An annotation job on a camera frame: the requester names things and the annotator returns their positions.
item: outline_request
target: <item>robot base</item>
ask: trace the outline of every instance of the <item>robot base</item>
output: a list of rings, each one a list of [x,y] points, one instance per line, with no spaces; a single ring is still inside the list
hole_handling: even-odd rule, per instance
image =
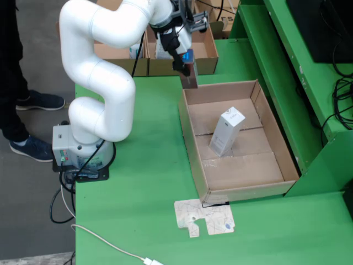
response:
[[[53,171],[62,171],[67,184],[73,183],[74,179],[77,182],[107,180],[109,178],[108,168],[115,158],[116,149],[114,143],[106,141],[101,145],[102,141],[100,139],[93,144],[81,144],[73,137],[70,125],[54,126]],[[76,178],[78,171],[99,146],[99,151]]]
[[[84,183],[84,182],[94,182],[94,181],[106,181],[109,179],[109,167],[113,163],[115,159],[115,154],[116,154],[116,148],[114,145],[114,154],[113,157],[111,158],[111,161],[103,168],[98,170],[97,172],[94,172],[95,174],[88,174],[87,171],[83,171],[83,174],[80,174],[80,176],[76,179],[76,182],[78,183]],[[68,184],[71,184],[76,176],[76,173],[78,172],[78,168],[75,166],[58,166],[55,161],[52,163],[52,170],[54,172],[59,173],[60,171],[63,171],[65,174],[65,180],[68,182]]]

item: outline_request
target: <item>paper sheet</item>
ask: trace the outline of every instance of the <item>paper sheet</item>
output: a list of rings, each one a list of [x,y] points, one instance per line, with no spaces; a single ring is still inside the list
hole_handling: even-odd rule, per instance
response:
[[[174,203],[178,228],[188,228],[190,237],[200,236],[199,227],[194,223],[205,219],[209,235],[234,232],[235,223],[229,205],[203,208],[199,199],[181,200]]]

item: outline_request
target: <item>dark blue shoe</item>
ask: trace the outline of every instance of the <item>dark blue shoe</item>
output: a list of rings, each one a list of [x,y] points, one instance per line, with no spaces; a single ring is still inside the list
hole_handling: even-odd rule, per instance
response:
[[[36,137],[29,136],[24,146],[19,146],[10,141],[10,148],[19,155],[28,156],[38,162],[52,162],[52,146]]]
[[[65,100],[56,95],[42,94],[34,90],[30,90],[29,95],[28,99],[16,101],[16,110],[59,110],[65,106]]]

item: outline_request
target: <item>white box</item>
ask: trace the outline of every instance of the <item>white box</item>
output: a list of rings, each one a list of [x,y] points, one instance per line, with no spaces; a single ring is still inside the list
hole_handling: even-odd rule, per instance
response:
[[[218,156],[223,156],[232,147],[244,120],[244,115],[235,107],[221,115],[210,142],[210,148]]]

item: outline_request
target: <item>person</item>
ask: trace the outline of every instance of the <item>person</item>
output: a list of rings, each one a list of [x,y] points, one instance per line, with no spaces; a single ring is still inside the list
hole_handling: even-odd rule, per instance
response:
[[[13,152],[39,162],[53,160],[52,146],[29,135],[16,110],[59,110],[65,106],[61,97],[28,90],[19,61],[23,57],[15,0],[0,3],[0,129]]]

